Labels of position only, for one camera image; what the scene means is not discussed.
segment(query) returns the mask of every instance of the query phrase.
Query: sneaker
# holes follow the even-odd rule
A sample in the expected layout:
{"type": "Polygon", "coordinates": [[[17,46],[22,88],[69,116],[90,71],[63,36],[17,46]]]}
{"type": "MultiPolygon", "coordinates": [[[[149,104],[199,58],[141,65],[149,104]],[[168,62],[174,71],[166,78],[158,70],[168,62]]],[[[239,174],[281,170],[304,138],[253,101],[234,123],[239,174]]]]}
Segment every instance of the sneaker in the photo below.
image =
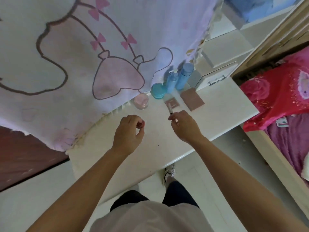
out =
{"type": "Polygon", "coordinates": [[[163,185],[166,187],[166,179],[168,178],[168,176],[175,176],[175,168],[174,168],[175,164],[171,164],[169,166],[167,166],[164,170],[164,178],[163,178],[163,185]]]}

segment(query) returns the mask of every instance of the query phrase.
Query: white floor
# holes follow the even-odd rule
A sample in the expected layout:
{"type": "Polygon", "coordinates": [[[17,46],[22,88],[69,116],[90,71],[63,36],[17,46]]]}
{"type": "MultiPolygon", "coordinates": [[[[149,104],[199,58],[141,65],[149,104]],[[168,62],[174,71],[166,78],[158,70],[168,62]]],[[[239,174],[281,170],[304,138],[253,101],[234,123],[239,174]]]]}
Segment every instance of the white floor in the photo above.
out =
{"type": "MultiPolygon", "coordinates": [[[[284,202],[288,209],[309,225],[294,200],[265,164],[264,159],[240,127],[227,132],[213,143],[264,184],[284,202]]],[[[246,231],[196,152],[176,162],[175,169],[176,179],[190,192],[214,231],[246,231]]],[[[162,178],[163,170],[156,172],[139,183],[140,192],[150,200],[162,202],[165,194],[162,178]]],[[[25,231],[74,181],[70,162],[67,162],[0,193],[1,231],[25,231]]],[[[84,229],[85,232],[89,231],[97,218],[109,212],[111,205],[118,197],[96,208],[84,229]]]]}

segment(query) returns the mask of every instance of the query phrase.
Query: white desk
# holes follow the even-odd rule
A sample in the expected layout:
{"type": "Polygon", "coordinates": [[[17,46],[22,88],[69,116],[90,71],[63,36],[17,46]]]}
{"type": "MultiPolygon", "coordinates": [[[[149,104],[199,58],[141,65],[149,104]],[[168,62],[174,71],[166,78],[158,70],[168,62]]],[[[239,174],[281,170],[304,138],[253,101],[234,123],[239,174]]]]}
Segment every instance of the white desk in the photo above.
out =
{"type": "MultiPolygon", "coordinates": [[[[197,92],[205,105],[190,112],[177,91],[173,96],[180,107],[174,112],[186,110],[198,123],[201,132],[209,140],[243,123],[258,113],[231,78],[197,92]]],[[[146,122],[145,136],[141,145],[118,168],[99,203],[118,195],[141,182],[154,172],[183,158],[193,149],[175,135],[168,121],[169,112],[163,99],[149,96],[149,106],[138,110],[134,105],[125,106],[107,116],[96,128],[91,129],[82,146],[68,150],[75,177],[81,177],[103,154],[111,148],[116,128],[123,116],[136,114],[146,122]],[[104,129],[100,137],[89,138],[104,129]]]]}

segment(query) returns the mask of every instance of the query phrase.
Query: hand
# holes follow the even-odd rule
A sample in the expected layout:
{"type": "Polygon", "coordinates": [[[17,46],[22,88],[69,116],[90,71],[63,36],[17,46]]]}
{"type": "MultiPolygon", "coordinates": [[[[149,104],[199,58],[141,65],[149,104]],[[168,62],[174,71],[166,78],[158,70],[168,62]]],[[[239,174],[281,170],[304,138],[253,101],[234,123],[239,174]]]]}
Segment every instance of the hand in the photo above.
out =
{"type": "Polygon", "coordinates": [[[132,154],[139,144],[141,144],[145,134],[143,127],[136,135],[136,125],[142,121],[142,118],[136,115],[123,117],[116,129],[112,149],[126,156],[132,154]]]}
{"type": "Polygon", "coordinates": [[[172,121],[172,128],[182,141],[191,144],[195,140],[204,138],[197,123],[186,111],[175,112],[168,120],[172,121]]]}

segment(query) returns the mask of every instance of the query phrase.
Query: person's leg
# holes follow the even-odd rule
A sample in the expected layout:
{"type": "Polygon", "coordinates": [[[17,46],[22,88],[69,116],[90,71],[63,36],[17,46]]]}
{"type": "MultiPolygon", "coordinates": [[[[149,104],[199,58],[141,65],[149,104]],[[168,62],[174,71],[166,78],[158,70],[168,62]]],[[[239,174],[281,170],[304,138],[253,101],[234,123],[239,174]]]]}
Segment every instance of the person's leg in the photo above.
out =
{"type": "Polygon", "coordinates": [[[128,203],[138,203],[141,201],[149,200],[148,198],[146,198],[144,195],[142,195],[141,193],[137,191],[138,186],[137,186],[137,190],[133,190],[133,188],[136,188],[136,187],[135,186],[132,187],[131,188],[132,190],[125,192],[122,196],[119,197],[119,199],[117,199],[113,203],[113,205],[111,206],[110,212],[121,205],[125,205],[128,203]]]}
{"type": "Polygon", "coordinates": [[[174,178],[174,175],[175,169],[173,164],[165,168],[163,182],[166,187],[166,193],[162,203],[169,207],[180,203],[188,203],[199,208],[186,188],[174,178]]]}

